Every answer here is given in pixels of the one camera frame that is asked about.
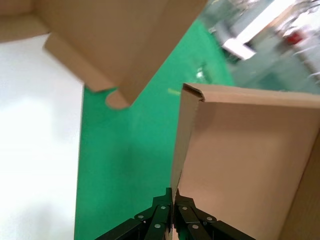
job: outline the cardboard flap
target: cardboard flap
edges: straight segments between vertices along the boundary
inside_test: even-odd
[[[0,16],[12,16],[30,13],[33,10],[33,0],[1,0]]]
[[[57,33],[52,33],[45,48],[78,76],[94,92],[113,88],[115,85],[101,71],[93,66],[76,49]]]
[[[201,84],[182,92],[197,108],[180,111],[172,188],[257,240],[277,240],[319,131],[320,97]]]
[[[204,102],[320,109],[319,96],[308,93],[289,93],[199,83],[188,83],[183,88],[194,92]]]
[[[46,25],[33,14],[0,16],[0,43],[32,38],[49,33]]]
[[[206,3],[37,0],[35,8],[53,31],[119,87],[109,104],[124,108],[135,101]],[[90,77],[84,81],[90,84]]]

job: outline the white surface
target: white surface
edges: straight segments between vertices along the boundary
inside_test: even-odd
[[[42,47],[0,44],[0,239],[74,238],[83,86]]]

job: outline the cardboard corner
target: cardboard corner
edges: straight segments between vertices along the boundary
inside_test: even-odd
[[[93,66],[73,46],[53,32],[45,43],[45,49],[73,72],[93,92],[115,87],[115,84]]]
[[[49,28],[34,14],[0,16],[0,43],[32,38],[49,33]]]

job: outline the cardboard box lid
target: cardboard box lid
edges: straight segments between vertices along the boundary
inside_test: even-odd
[[[319,127],[320,96],[185,84],[172,189],[257,240],[276,240]]]

